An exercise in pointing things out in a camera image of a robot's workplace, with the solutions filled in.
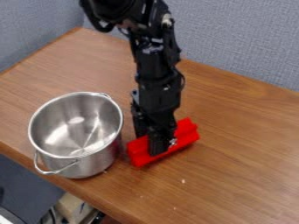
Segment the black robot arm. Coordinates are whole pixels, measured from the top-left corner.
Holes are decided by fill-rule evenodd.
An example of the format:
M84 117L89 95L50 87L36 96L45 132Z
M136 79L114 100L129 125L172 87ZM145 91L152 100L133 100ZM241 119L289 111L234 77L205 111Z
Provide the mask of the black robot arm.
M130 113L134 135L148 137L148 154L168 151L176 142L174 110L180 107L184 76L176 68L181 49L174 20L164 0L78 0L98 32L117 29L128 38L136 64Z

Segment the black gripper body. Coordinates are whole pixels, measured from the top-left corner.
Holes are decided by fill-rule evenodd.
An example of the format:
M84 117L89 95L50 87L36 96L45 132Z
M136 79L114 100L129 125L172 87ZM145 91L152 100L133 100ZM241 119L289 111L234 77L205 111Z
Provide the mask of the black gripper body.
M130 93L134 103L146 117L146 135L149 119L158 113L172 113L181 104L182 77L169 80L148 80L137 82L137 89Z

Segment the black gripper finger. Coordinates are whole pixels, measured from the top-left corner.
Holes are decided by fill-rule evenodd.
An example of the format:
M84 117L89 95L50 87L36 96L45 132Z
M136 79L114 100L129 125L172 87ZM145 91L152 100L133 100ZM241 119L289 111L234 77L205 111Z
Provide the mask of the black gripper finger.
M168 151L176 127L172 113L158 113L150 117L148 127L148 153L150 156L157 156Z
M134 136L142 137L146 134L146 117L134 103L130 105L130 114L134 126Z

